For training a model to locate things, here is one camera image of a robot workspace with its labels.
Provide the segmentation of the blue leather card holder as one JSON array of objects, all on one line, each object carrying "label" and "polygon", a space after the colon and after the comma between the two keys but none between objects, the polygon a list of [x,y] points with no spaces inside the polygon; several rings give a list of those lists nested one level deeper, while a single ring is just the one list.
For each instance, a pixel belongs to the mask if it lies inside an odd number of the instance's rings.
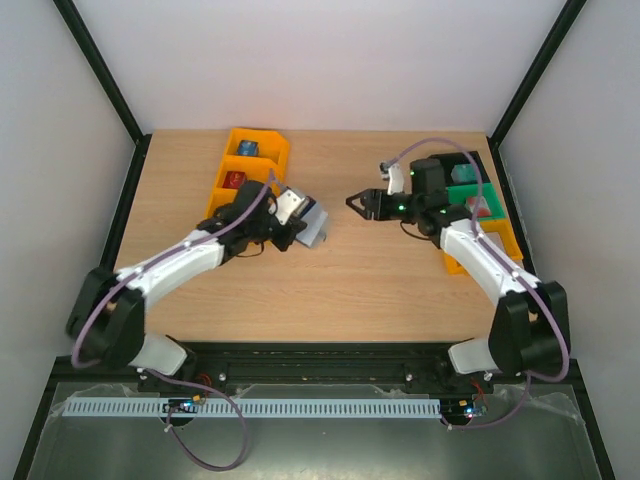
[{"label": "blue leather card holder", "polygon": [[307,248],[316,248],[328,236],[328,212],[312,197],[305,199],[306,204],[299,213],[299,219],[306,227],[296,235],[296,241]]}]

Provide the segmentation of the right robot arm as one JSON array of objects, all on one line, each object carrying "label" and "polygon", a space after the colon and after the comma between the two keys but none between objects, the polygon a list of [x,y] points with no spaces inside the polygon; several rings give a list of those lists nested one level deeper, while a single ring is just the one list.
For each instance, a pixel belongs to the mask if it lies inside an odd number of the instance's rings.
[{"label": "right robot arm", "polygon": [[436,367],[445,390],[460,390],[471,373],[527,373],[547,382],[569,369],[568,302],[557,282],[541,282],[501,251],[471,212],[449,201],[445,170],[436,158],[410,165],[411,190],[366,189],[346,205],[366,220],[417,226],[438,249],[453,257],[495,307],[489,335],[452,345]]}]

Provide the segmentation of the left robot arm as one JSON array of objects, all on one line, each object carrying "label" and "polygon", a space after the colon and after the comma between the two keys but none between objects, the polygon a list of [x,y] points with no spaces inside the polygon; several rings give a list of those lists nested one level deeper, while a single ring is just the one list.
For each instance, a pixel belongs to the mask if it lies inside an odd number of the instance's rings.
[{"label": "left robot arm", "polygon": [[217,207],[163,252],[118,271],[94,268],[66,326],[75,341],[72,366],[131,366],[175,375],[190,355],[178,341],[146,330],[148,311],[196,276],[243,254],[251,244],[270,243],[287,250],[308,227],[304,217],[315,205],[295,189],[276,194],[268,182],[247,181],[231,202]]}]

